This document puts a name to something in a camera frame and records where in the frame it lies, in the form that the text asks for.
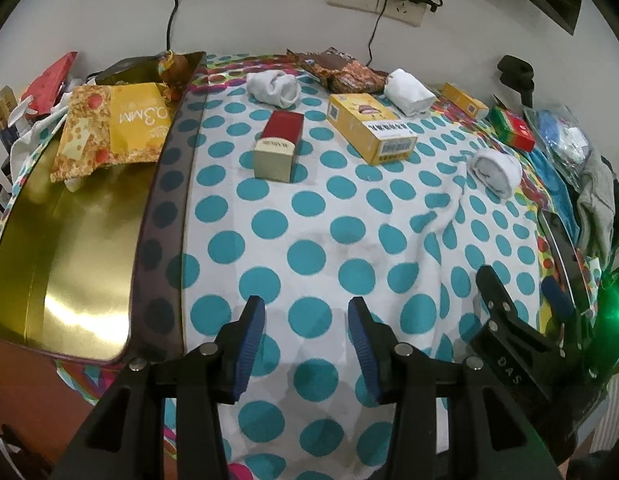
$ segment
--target golden metallic surface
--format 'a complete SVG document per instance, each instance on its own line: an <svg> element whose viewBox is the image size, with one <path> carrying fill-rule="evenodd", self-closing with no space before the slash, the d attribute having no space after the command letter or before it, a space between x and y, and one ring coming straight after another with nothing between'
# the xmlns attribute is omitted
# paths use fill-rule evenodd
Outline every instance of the golden metallic surface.
<svg viewBox="0 0 619 480"><path fill-rule="evenodd" d="M53 140L0 241L0 338L110 362L130 326L134 253L155 164L96 170L71 193L50 182Z"/></svg>

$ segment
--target brown floor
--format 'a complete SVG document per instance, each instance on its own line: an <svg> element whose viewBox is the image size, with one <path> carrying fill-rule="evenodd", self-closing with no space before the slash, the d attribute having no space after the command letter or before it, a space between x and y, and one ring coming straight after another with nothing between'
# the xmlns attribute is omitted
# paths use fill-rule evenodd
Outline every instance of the brown floor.
<svg viewBox="0 0 619 480"><path fill-rule="evenodd" d="M0 341L0 425L55 462L90 412L90 404L56 374L49 357ZM176 462L166 456L166 479Z"/></svg>

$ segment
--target brown snack bag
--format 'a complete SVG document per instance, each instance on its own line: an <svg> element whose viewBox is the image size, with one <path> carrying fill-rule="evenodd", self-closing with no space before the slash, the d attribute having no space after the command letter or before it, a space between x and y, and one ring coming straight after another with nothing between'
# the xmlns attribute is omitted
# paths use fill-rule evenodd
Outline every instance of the brown snack bag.
<svg viewBox="0 0 619 480"><path fill-rule="evenodd" d="M378 93L385 88L385 75L363 66L349 54L331 46L324 52L296 53L287 55L320 80L321 85L339 94Z"/></svg>
<svg viewBox="0 0 619 480"><path fill-rule="evenodd" d="M50 179L86 176L101 166L155 162L170 124L155 83L76 87Z"/></svg>

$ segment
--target gray cloth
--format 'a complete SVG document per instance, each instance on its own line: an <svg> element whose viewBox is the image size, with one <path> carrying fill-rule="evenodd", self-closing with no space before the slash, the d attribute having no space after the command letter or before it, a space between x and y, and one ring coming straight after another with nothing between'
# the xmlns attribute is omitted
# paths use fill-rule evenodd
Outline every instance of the gray cloth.
<svg viewBox="0 0 619 480"><path fill-rule="evenodd" d="M598 256L601 268L606 269L611 253L614 224L614 177L601 160L601 154L592 150L583 174L576 208L581 220L578 248L586 256Z"/></svg>

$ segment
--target white wall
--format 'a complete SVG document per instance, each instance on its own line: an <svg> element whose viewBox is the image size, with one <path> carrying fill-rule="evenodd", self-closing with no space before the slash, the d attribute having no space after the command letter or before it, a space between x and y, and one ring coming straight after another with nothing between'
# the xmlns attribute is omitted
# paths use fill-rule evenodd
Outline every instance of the white wall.
<svg viewBox="0 0 619 480"><path fill-rule="evenodd" d="M23 89L51 62L78 50L77 75L165 48L172 0L22 0L0 32L0 84ZM173 47L267 53L336 46L367 59L375 16L324 0L181 0ZM456 82L476 97L497 92L504 54L535 69L535 103L567 104L619 174L619 43L590 0L572 37L527 0L445 0L420 28L381 20L373 66ZM0 163L5 151L0 145Z"/></svg>

